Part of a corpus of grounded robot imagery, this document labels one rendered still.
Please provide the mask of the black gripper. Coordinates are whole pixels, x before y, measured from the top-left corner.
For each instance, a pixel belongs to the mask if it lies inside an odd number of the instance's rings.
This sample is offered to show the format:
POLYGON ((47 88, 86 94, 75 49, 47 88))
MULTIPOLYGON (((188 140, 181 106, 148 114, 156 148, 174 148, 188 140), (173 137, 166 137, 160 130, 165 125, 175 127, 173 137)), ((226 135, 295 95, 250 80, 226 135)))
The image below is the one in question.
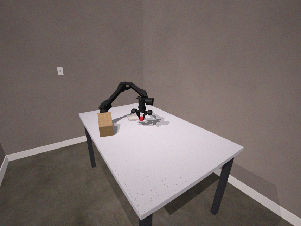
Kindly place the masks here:
POLYGON ((143 114, 143 120, 145 118, 145 116, 148 114, 148 115, 151 115, 152 114, 152 110, 148 110, 148 111, 145 111, 145 105, 139 105, 139 110, 137 109, 132 109, 131 110, 131 113, 135 113, 136 112, 136 115, 138 116, 138 118, 140 119, 140 113, 144 113, 143 114))

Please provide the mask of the white tray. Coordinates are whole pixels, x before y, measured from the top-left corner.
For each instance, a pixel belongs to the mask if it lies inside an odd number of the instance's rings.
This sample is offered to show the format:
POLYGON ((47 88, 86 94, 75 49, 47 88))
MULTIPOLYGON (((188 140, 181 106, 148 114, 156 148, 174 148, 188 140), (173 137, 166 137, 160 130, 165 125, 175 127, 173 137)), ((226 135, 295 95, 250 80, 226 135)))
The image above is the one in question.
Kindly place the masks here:
POLYGON ((137 121, 139 120, 138 116, 136 114, 127 115, 127 118, 129 121, 137 121))

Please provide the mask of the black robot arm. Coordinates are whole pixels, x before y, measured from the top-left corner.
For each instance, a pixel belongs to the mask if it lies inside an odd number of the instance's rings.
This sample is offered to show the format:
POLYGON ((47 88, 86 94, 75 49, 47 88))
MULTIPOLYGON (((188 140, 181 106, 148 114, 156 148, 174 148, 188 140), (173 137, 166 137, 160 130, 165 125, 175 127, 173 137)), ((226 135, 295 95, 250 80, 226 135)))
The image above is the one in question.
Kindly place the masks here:
POLYGON ((103 103, 101 103, 101 105, 99 106, 100 113, 108 112, 108 110, 112 107, 112 102, 118 97, 118 95, 125 90, 129 90, 130 88, 135 90, 141 96, 138 96, 136 98, 139 100, 139 105, 153 105, 154 98, 148 98, 147 92, 145 90, 140 89, 132 82, 120 82, 117 90, 110 96, 108 100, 103 101, 103 103), (129 86, 127 87, 126 85, 129 86))

